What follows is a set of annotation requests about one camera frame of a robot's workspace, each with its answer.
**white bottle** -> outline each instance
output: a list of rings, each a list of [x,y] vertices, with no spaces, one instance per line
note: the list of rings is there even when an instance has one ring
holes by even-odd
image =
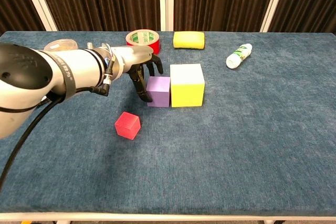
[[[251,54],[252,45],[243,44],[233,54],[226,58],[226,65],[228,68],[234,69]]]

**blue felt tablecloth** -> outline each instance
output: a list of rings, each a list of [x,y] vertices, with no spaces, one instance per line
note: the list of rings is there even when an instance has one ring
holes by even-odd
[[[71,38],[83,48],[124,45],[126,34],[7,32],[0,41],[42,49]],[[204,50],[186,50],[159,34],[164,76],[172,63],[201,63],[203,106],[147,107],[127,74],[107,98],[83,93],[56,106],[18,154],[0,211],[335,216],[336,37],[208,32]],[[244,43],[251,56],[228,69]],[[123,111],[141,119],[135,141],[116,135]],[[32,118],[0,141],[0,167]]]

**red cube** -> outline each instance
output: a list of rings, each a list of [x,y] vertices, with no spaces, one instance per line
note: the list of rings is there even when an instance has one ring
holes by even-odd
[[[114,125],[119,136],[130,140],[134,140],[141,128],[139,117],[128,112],[123,112]]]

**robotic hand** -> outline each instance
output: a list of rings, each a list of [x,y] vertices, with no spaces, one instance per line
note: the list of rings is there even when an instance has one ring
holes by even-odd
[[[111,83],[128,73],[139,97],[146,91],[143,65],[151,76],[153,63],[163,73],[159,57],[149,46],[110,47],[49,52],[13,44],[0,44],[0,139],[9,136],[47,96],[69,99],[80,91],[108,96]]]

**red tape roll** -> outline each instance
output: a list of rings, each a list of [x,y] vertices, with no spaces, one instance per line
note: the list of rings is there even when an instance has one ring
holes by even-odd
[[[127,34],[126,43],[129,46],[150,46],[157,55],[160,52],[160,40],[157,32],[147,29],[135,30]]]

